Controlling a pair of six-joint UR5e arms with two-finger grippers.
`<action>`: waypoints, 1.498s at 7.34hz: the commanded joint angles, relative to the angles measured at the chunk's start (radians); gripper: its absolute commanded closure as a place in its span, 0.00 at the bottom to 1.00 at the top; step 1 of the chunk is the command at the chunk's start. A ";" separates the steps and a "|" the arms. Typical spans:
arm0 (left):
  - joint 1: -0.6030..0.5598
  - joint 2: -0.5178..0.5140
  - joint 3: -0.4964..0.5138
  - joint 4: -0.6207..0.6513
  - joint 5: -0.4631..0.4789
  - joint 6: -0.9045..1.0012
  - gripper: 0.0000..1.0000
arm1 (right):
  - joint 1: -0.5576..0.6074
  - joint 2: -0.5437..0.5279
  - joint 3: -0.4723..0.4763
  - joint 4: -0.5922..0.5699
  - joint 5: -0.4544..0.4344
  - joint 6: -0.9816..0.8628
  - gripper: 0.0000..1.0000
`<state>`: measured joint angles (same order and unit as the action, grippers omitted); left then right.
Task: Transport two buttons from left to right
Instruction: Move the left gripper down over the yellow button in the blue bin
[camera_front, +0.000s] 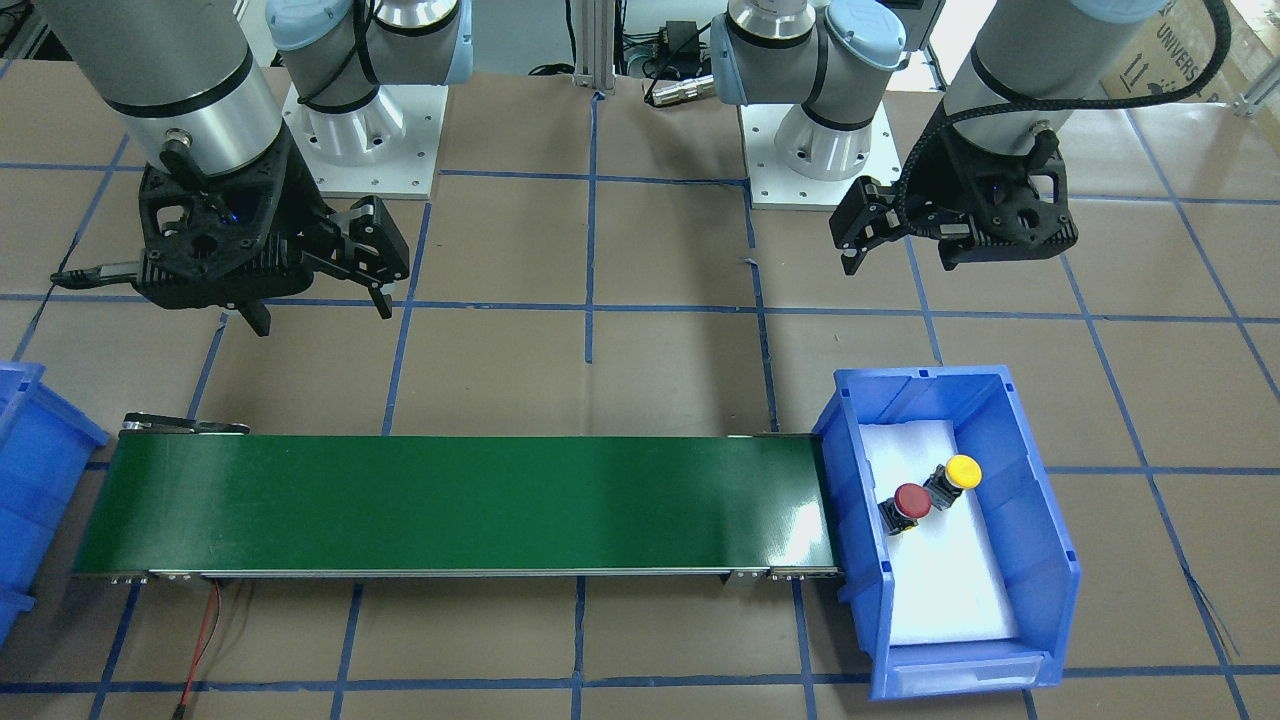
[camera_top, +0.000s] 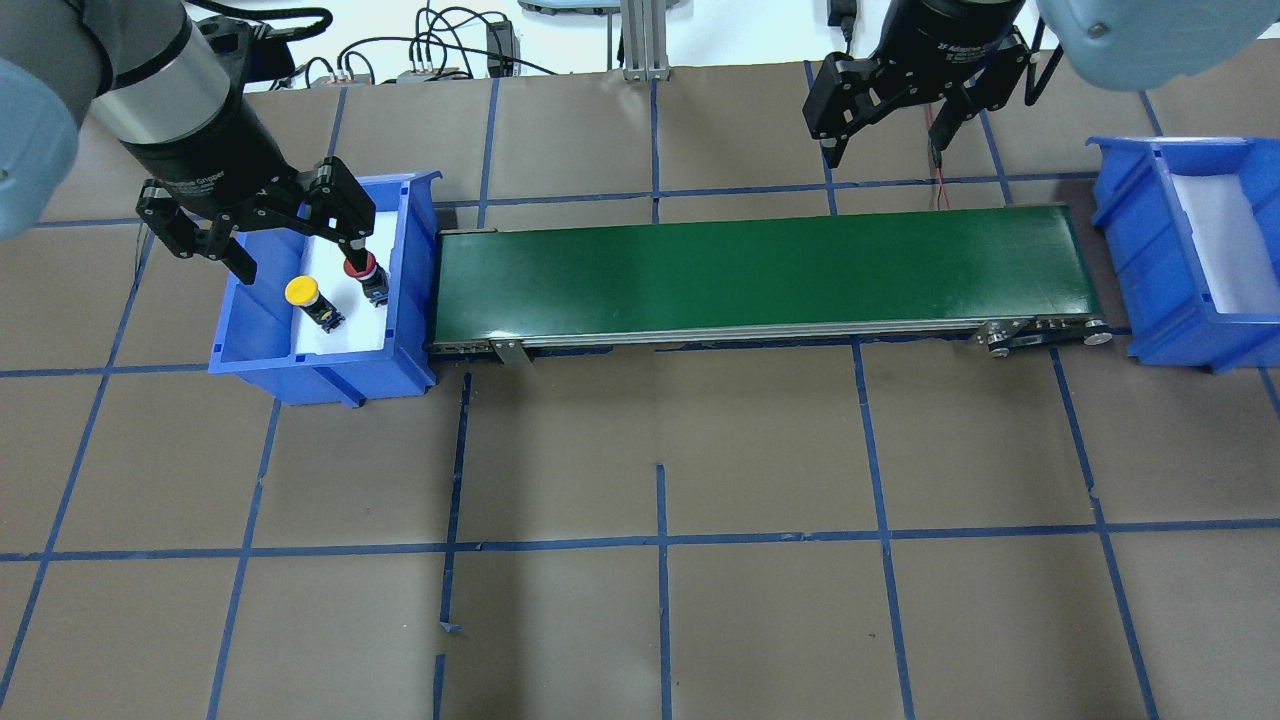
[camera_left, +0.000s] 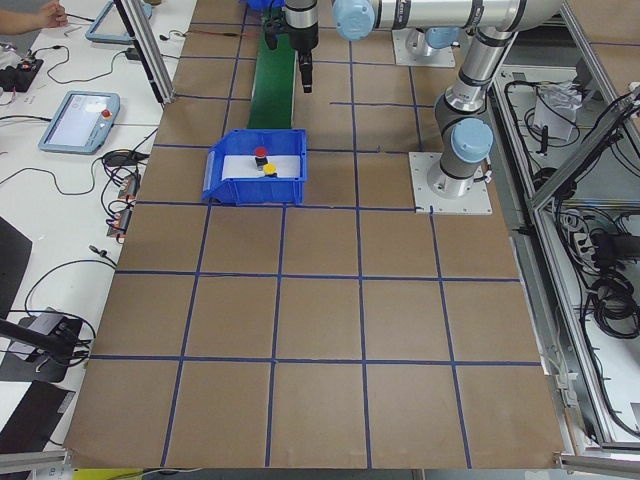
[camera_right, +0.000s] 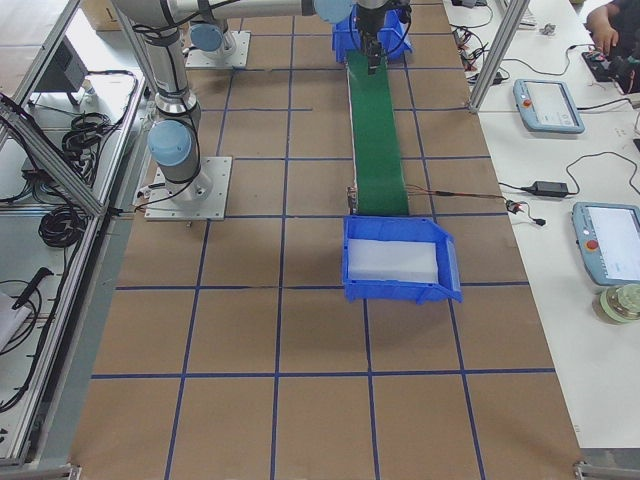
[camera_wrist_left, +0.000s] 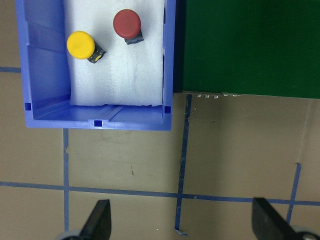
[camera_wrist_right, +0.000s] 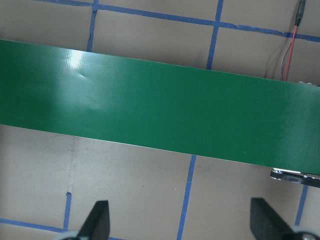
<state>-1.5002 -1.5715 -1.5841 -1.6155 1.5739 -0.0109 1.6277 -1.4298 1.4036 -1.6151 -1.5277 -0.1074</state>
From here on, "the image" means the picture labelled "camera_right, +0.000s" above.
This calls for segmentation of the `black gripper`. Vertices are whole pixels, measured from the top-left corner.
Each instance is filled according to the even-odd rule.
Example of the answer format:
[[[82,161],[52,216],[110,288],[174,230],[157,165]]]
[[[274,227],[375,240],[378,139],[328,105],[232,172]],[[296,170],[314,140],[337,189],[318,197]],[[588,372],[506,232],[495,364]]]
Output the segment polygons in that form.
[[[386,15],[385,0],[357,0],[355,26],[359,34],[361,51],[367,56],[367,73],[374,75],[379,67],[381,51],[378,32],[383,28]]]

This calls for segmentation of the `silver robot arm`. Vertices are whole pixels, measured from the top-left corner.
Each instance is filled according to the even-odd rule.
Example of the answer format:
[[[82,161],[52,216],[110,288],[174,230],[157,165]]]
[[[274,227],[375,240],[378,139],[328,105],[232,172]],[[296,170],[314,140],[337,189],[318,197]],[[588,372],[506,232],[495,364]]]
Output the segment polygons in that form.
[[[132,23],[146,47],[159,120],[151,128],[147,145],[164,175],[170,199],[206,198],[212,179],[203,172],[198,124],[200,105],[191,90],[182,54],[180,27],[190,28],[193,44],[216,52],[224,46],[228,19],[313,16],[334,23],[328,1],[116,1],[115,7]]]

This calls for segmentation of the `person hand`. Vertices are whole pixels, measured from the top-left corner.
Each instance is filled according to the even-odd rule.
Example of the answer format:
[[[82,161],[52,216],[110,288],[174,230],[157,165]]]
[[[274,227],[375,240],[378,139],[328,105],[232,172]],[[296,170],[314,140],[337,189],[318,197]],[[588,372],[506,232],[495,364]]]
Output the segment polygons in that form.
[[[608,3],[595,8],[587,15],[586,27],[591,33],[595,47],[609,55],[619,42],[619,33],[611,25],[611,20],[620,13],[620,8]]]

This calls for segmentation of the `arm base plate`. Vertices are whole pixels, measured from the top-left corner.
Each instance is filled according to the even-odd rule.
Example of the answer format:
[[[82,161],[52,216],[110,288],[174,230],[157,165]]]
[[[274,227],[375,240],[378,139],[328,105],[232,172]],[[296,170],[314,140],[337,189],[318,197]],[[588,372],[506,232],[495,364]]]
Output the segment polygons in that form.
[[[191,29],[191,47],[186,68],[191,70],[245,69],[251,32]]]
[[[203,157],[200,173],[189,184],[177,185],[165,180],[160,167],[156,168],[154,188],[144,208],[149,221],[200,221],[225,218],[226,202],[232,169],[232,158]]]

